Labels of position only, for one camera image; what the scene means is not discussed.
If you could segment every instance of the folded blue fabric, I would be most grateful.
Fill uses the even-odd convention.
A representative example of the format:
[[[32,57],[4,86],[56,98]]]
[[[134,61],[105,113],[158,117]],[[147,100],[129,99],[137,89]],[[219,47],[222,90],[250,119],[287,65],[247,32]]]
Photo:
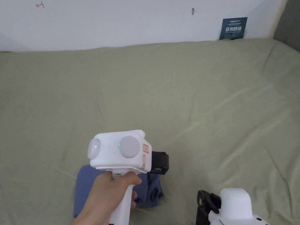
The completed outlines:
[[[103,173],[90,165],[83,166],[76,178],[75,198],[74,198],[74,218],[76,218],[91,192],[96,177]],[[158,206],[158,200],[164,195],[160,183],[159,174],[143,173],[139,174],[142,179],[140,185],[135,185],[133,190],[137,192],[136,207],[151,208]]]

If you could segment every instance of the poster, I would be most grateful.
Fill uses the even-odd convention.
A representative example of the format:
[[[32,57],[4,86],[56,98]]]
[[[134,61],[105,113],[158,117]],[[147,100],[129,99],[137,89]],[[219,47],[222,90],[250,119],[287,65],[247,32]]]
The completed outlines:
[[[244,37],[248,17],[223,19],[219,40],[234,40]]]

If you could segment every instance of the white handheld device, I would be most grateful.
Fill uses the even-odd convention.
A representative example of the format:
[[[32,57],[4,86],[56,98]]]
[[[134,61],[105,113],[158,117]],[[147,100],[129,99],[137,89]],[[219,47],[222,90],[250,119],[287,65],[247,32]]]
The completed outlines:
[[[90,165],[98,170],[111,171],[114,177],[133,171],[137,174],[151,170],[152,147],[142,130],[97,134],[88,147]],[[130,185],[109,224],[128,225],[133,185]]]
[[[269,225],[258,215],[252,214],[249,194],[242,188],[224,188],[220,193],[221,209],[216,214],[210,211],[211,225]]]

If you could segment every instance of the grip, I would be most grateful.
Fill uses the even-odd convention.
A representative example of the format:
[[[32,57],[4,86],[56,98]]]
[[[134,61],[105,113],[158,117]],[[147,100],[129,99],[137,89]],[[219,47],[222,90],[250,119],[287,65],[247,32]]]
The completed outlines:
[[[128,186],[121,203],[118,205],[118,207],[115,209],[115,211],[111,214],[110,219],[109,219],[110,225],[128,225],[129,224],[132,188],[133,188],[133,185]]]

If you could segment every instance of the sticker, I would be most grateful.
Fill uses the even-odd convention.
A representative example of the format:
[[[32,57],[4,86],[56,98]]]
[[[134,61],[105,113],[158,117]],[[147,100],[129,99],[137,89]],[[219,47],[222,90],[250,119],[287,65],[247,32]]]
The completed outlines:
[[[143,166],[142,169],[145,169],[146,167],[146,155],[143,155]]]
[[[234,40],[244,37],[248,17],[223,19],[219,40]]]
[[[143,144],[143,151],[146,152],[146,153],[149,153],[149,146]]]

